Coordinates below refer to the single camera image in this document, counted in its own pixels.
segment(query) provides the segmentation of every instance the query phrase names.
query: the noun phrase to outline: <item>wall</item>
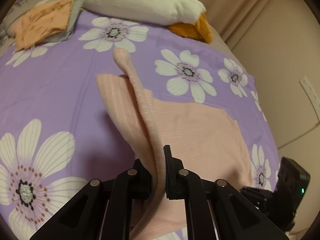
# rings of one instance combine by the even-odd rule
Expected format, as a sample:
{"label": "wall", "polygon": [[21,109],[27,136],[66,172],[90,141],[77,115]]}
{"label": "wall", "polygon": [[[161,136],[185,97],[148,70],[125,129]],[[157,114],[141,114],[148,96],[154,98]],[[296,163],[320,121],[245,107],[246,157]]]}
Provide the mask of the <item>wall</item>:
{"label": "wall", "polygon": [[[313,107],[299,84],[307,76],[320,96],[320,25],[303,0],[270,0],[232,50],[253,75],[260,103],[281,146],[317,124]],[[298,209],[298,232],[320,209],[320,127],[279,150],[311,174]]]}

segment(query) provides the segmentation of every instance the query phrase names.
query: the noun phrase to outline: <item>bed sheet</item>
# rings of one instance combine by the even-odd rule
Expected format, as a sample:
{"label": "bed sheet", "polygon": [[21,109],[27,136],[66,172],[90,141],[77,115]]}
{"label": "bed sheet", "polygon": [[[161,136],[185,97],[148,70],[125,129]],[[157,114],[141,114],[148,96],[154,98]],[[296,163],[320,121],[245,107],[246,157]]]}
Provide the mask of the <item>bed sheet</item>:
{"label": "bed sheet", "polygon": [[0,58],[0,213],[18,239],[29,239],[87,181],[132,167],[134,153],[94,79],[123,74],[114,47],[130,52],[155,98],[225,109],[248,147],[253,185],[274,189],[279,159],[252,76],[165,28],[84,11],[70,40],[17,53],[10,46]]}

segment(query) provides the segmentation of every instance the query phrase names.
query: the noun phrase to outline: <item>folded pink cloth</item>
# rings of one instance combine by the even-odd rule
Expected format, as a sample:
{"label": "folded pink cloth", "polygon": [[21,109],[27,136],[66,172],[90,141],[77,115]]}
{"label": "folded pink cloth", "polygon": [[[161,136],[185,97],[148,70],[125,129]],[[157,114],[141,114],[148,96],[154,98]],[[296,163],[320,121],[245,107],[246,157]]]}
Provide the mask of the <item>folded pink cloth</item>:
{"label": "folded pink cloth", "polygon": [[150,240],[186,226],[184,201],[164,198],[163,145],[201,178],[226,179],[235,188],[250,185],[249,153],[239,126],[219,108],[198,103],[165,102],[143,89],[129,53],[114,50],[114,60],[128,78],[96,77],[107,111],[153,178],[153,194],[131,238]]}

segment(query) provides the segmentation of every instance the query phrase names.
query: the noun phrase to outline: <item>power socket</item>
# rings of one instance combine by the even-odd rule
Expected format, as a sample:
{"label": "power socket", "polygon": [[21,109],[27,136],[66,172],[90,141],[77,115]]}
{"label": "power socket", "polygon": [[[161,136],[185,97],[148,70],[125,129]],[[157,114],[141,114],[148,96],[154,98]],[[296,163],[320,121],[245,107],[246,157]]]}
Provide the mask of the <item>power socket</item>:
{"label": "power socket", "polygon": [[304,89],[308,98],[310,99],[310,102],[311,102],[314,110],[316,111],[316,115],[317,115],[318,120],[320,122],[320,100],[319,100],[315,90],[313,89],[309,80],[306,77],[303,77],[299,81],[299,83],[301,84],[302,88]]}

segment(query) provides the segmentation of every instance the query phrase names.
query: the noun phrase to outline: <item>curtain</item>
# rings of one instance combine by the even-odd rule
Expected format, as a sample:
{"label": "curtain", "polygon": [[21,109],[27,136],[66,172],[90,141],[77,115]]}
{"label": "curtain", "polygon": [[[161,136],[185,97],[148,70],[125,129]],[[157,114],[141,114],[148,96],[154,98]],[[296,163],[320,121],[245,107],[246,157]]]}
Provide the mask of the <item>curtain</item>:
{"label": "curtain", "polygon": [[269,0],[199,0],[207,19],[230,49],[237,44]]}

